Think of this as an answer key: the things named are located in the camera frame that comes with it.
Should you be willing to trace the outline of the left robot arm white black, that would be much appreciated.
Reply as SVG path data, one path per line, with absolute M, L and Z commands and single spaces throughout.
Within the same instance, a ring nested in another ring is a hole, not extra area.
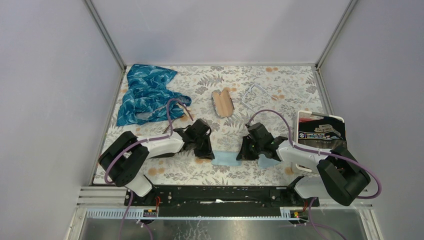
M 210 135 L 212 129 L 202 119 L 183 128 L 161 135 L 139 138 L 131 131 L 122 133 L 99 157 L 105 171 L 105 182 L 132 191 L 144 206 L 155 200 L 153 184 L 141 172 L 144 162 L 152 158 L 168 158 L 193 151 L 199 159 L 215 158 Z

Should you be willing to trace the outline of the flag pattern glasses case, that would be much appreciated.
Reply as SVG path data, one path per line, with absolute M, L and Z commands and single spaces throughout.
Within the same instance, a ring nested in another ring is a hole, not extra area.
M 228 88 L 213 91 L 211 99 L 216 114 L 220 118 L 227 118 L 233 115 L 235 107 Z

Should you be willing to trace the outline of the small light blue cloth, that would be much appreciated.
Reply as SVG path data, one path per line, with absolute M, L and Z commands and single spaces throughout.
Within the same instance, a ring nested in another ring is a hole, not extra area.
M 229 151 L 214 151 L 214 159 L 210 162 L 216 166 L 238 167 L 242 165 L 240 160 L 237 160 L 237 152 Z

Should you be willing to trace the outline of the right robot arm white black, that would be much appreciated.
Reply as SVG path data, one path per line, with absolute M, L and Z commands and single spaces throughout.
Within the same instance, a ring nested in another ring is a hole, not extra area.
M 369 174 L 359 166 L 343 146 L 320 149 L 290 141 L 287 137 L 273 135 L 258 122 L 245 125 L 248 134 L 236 160 L 259 159 L 292 163 L 309 168 L 314 176 L 303 176 L 287 191 L 287 201 L 301 205 L 309 198 L 331 198 L 349 206 L 369 185 Z

